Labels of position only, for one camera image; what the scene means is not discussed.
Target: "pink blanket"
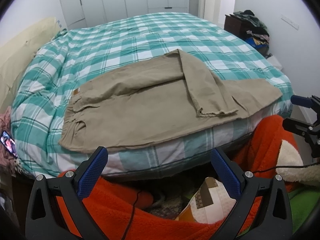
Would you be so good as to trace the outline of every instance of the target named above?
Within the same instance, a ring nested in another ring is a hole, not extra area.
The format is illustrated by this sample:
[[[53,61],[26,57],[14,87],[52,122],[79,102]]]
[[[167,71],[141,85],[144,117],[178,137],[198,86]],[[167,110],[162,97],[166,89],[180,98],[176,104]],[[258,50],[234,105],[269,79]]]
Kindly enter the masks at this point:
[[[10,113],[11,107],[9,106],[4,114],[0,114],[0,133],[2,134],[3,131],[7,131],[11,136]],[[8,171],[11,175],[15,174],[15,159],[2,143],[0,143],[0,166],[0,168]]]

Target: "smartphone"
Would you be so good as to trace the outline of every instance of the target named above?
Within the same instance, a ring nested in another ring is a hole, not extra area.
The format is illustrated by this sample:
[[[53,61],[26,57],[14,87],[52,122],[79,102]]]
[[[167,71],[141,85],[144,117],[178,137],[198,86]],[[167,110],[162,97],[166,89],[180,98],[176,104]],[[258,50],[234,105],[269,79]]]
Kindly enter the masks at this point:
[[[4,147],[8,150],[8,152],[10,152],[14,157],[16,158],[18,157],[16,153],[16,144],[6,131],[2,132],[0,141],[4,145]]]

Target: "beige headboard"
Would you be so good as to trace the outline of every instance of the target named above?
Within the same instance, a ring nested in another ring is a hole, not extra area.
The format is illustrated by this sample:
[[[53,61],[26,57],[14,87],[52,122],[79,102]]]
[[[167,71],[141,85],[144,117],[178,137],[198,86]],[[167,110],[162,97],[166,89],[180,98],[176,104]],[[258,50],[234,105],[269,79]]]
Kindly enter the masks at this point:
[[[58,31],[56,19],[46,18],[26,28],[0,48],[0,113],[12,105],[21,77],[38,49]]]

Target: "bed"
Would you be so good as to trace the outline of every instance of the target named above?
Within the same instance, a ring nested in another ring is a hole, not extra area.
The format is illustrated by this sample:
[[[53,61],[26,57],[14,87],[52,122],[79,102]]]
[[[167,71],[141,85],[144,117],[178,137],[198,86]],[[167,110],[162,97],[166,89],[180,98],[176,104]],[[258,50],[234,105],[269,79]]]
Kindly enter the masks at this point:
[[[11,130],[24,173],[55,177],[88,159],[58,144],[74,89],[107,71],[175,49],[199,58],[223,80],[265,78],[283,96],[245,120],[153,147],[109,152],[103,175],[122,181],[172,176],[209,162],[212,148],[250,134],[262,118],[290,115],[293,92],[289,79],[241,39],[190,14],[147,14],[63,30],[39,49],[12,104]]]

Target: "silver bolt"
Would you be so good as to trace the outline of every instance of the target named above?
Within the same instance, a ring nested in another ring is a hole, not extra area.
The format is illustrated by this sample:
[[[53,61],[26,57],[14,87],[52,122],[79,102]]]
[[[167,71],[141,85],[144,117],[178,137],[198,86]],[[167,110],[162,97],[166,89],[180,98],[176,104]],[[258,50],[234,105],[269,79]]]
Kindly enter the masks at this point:
[[[36,179],[37,180],[42,180],[43,179],[43,175],[42,174],[38,175]]]
[[[244,174],[248,178],[252,178],[253,177],[253,173],[251,171],[246,171]]]
[[[73,176],[74,172],[73,171],[67,171],[66,172],[66,177],[71,178]]]
[[[276,175],[276,180],[282,180],[282,177],[279,174],[277,174]]]

